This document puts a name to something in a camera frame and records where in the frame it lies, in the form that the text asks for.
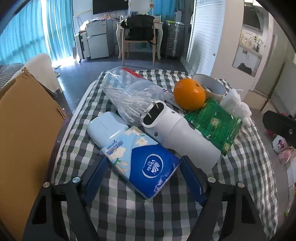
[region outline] vinda logo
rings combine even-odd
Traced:
[[[151,154],[146,158],[142,173],[147,178],[157,177],[163,170],[163,160],[159,155]]]

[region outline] white cylindrical device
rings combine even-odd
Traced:
[[[205,173],[211,173],[221,156],[203,135],[191,128],[187,120],[162,101],[155,101],[141,117],[145,132],[159,144],[188,156],[193,164]]]

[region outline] table leg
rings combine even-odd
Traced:
[[[158,38],[157,38],[157,57],[158,59],[161,59],[160,57],[160,47],[163,40],[163,28],[161,27],[158,29]]]
[[[116,30],[116,37],[117,37],[117,43],[118,43],[118,48],[119,48],[119,55],[118,58],[121,59],[121,54],[122,54],[122,43],[121,43],[121,38],[120,38],[120,33],[121,29]]]

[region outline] cardboard box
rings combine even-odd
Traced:
[[[64,117],[27,70],[0,90],[0,219],[17,241],[44,183]]]

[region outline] green item on suitcase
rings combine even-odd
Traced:
[[[197,130],[226,156],[242,126],[239,117],[230,115],[216,101],[208,98],[201,109],[185,116]]]

